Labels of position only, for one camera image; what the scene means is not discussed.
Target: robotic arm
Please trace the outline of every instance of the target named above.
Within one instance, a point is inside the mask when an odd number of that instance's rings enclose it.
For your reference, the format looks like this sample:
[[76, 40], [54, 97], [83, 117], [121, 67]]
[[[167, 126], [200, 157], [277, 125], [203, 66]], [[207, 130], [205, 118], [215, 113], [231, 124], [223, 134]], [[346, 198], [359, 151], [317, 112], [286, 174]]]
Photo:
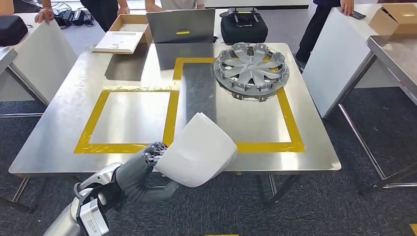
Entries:
[[146, 178], [166, 149], [164, 143], [153, 143], [125, 164], [113, 163], [75, 184], [76, 197], [44, 236], [102, 236], [109, 231], [106, 211], [120, 208], [126, 198], [139, 202], [170, 198], [179, 186], [174, 181], [164, 187], [145, 186]]

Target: laptop lid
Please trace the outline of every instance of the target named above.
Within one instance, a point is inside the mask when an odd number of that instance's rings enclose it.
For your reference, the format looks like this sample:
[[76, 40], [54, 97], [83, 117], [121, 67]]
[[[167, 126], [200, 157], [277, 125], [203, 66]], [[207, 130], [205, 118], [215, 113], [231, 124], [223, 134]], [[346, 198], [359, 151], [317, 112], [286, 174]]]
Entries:
[[210, 42], [215, 9], [192, 9], [146, 14], [154, 43]]

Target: carpet floor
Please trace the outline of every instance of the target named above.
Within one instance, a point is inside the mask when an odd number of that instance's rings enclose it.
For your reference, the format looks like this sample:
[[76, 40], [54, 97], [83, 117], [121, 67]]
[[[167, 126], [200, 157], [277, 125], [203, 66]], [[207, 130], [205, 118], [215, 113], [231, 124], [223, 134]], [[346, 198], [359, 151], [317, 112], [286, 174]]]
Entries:
[[[35, 102], [13, 103], [0, 103], [1, 112], [42, 109]], [[387, 174], [415, 161], [417, 109], [399, 88], [355, 89], [344, 105]], [[36, 122], [0, 119], [3, 197], [13, 197], [20, 184], [7, 170]], [[274, 207], [263, 207], [253, 176], [221, 174], [198, 188], [181, 187], [166, 202], [127, 203], [109, 211], [110, 235], [413, 235], [409, 224], [417, 222], [417, 188], [361, 195], [359, 189], [378, 180], [376, 172], [339, 110], [324, 124], [342, 170], [301, 175]], [[278, 183], [284, 179], [276, 176]], [[166, 181], [155, 174], [149, 184]], [[263, 181], [270, 195], [268, 178]], [[73, 199], [72, 184], [59, 177], [31, 179], [22, 203], [35, 212], [0, 206], [0, 234], [42, 235]]]

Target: jeans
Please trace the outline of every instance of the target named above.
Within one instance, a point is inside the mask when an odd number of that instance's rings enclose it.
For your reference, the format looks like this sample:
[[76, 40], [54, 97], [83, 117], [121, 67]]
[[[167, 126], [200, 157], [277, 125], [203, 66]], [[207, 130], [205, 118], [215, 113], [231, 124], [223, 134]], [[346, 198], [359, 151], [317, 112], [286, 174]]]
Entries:
[[314, 13], [313, 18], [311, 18], [310, 23], [308, 23], [307, 29], [301, 39], [299, 45], [300, 49], [296, 54], [297, 60], [307, 63], [310, 58], [310, 53], [322, 32], [330, 10], [331, 7], [317, 6], [316, 13]]

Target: yellow sticker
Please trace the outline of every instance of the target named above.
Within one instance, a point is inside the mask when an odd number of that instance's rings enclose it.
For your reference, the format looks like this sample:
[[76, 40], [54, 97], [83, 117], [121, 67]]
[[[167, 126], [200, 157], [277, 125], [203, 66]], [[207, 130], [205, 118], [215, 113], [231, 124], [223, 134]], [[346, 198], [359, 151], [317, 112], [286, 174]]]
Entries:
[[178, 31], [177, 32], [177, 34], [179, 35], [179, 34], [189, 34], [190, 33], [190, 31]]
[[410, 227], [411, 227], [411, 229], [413, 230], [414, 235], [416, 235], [416, 236], [417, 236], [417, 224], [410, 224]]
[[[167, 87], [141, 87], [141, 86], [106, 86], [98, 97], [86, 126], [74, 149], [74, 153], [137, 153], [149, 144], [91, 144], [90, 139], [97, 125], [104, 105], [111, 92], [169, 92], [167, 116], [162, 141], [170, 145], [174, 141], [175, 123], [179, 100], [179, 82], [182, 78], [182, 69], [185, 63], [214, 63], [215, 58], [177, 58], [174, 67], [173, 81]], [[284, 88], [276, 92], [278, 105], [284, 117], [291, 142], [236, 142], [239, 153], [265, 153], [265, 152], [303, 152], [305, 150], [296, 121], [290, 108]]]

